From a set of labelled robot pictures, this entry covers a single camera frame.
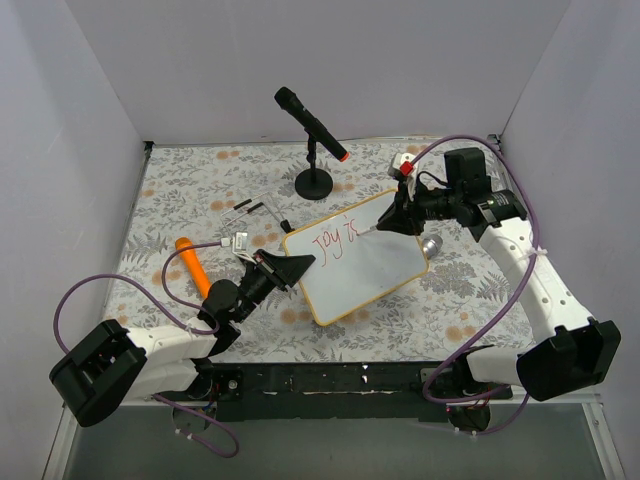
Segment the red whiteboard marker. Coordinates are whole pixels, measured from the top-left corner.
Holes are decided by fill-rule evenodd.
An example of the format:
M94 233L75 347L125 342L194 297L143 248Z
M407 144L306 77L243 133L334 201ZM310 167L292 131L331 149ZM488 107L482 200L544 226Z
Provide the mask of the red whiteboard marker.
M362 237L362 236L365 236L367 234L370 234L370 233L373 233L373 232L377 232L377 231L379 231L379 228L377 227L377 225L374 225L374 226L371 226L371 227L369 227L369 228L367 228L365 230L358 231L357 232L357 236L358 237Z

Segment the yellow framed whiteboard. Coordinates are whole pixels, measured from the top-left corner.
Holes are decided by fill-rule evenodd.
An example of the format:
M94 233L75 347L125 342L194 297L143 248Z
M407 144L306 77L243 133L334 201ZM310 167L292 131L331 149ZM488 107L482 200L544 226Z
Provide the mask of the yellow framed whiteboard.
M299 285L318 325L328 326L428 272L418 237L366 231L394 195L383 191L283 238L287 255L315 257Z

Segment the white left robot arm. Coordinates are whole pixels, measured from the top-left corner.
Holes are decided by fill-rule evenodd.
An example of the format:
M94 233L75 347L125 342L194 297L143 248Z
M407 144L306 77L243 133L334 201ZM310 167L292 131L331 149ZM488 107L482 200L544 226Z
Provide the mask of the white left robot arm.
M238 324L274 289L294 287L314 261L312 254L280 256L259 249L244 260L240 282L214 282L189 321L125 328L105 320L64 350L49 379L83 427L103 421L125 400L167 392L193 400L215 397L219 381L211 357L239 338Z

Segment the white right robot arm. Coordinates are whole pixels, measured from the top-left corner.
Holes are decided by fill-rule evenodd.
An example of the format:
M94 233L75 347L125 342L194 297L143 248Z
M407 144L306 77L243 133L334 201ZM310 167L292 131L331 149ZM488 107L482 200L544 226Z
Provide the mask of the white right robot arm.
M467 228L508 281L535 343L526 350L464 348L425 381L427 398L452 403L506 385L544 401L602 383L621 341L615 323L596 320L570 292L538 246L532 215L512 191L493 189L482 150L451 150L444 162L445 180L430 189L417 160L397 155L388 173L398 189L376 230L418 235L435 220Z

